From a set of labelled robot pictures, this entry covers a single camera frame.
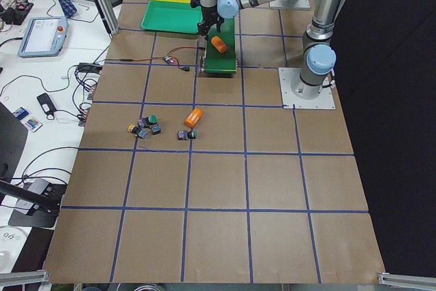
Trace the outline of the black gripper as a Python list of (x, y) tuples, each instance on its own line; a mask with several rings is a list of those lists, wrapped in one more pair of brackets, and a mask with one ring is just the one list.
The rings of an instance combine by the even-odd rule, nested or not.
[(202, 7), (202, 22), (198, 23), (198, 33), (206, 37), (213, 25), (217, 24), (217, 31), (221, 30), (223, 18), (219, 16), (217, 6)]

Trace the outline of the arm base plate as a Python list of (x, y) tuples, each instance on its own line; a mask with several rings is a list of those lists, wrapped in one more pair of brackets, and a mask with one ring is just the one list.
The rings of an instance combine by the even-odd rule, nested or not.
[(310, 10), (309, 0), (275, 0), (269, 3), (271, 8), (289, 10)]
[(324, 79), (318, 86), (306, 85), (300, 79), (299, 67), (280, 67), (279, 82), (282, 106), (286, 109), (302, 110), (335, 110), (332, 89), (324, 88), (329, 80)]

